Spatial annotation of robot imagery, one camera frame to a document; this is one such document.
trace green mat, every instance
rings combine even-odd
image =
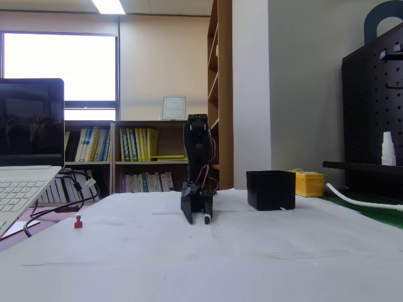
[[[383,204],[393,204],[390,201],[381,200],[376,197],[370,197],[363,194],[351,193],[343,191],[343,195],[357,201],[363,201],[366,203],[383,203]],[[400,228],[403,230],[403,212],[396,210],[386,210],[377,208],[367,208],[365,206],[356,206],[355,204],[348,203],[337,196],[324,196],[321,199],[328,200],[332,203],[336,203],[345,208],[349,208],[360,212],[362,215],[377,220],[387,225],[392,225],[393,227]]]

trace laptop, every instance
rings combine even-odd
[[[0,238],[63,166],[63,80],[0,79]]]

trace laptop screen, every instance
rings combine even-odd
[[[0,166],[64,166],[60,79],[0,79]]]

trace ceiling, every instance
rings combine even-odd
[[[126,13],[210,16],[213,0],[120,0]],[[91,0],[0,0],[0,9],[97,13]]]

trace red game piece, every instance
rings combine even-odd
[[[74,223],[74,228],[82,228],[82,221],[80,221],[81,216],[77,216],[77,221]]]

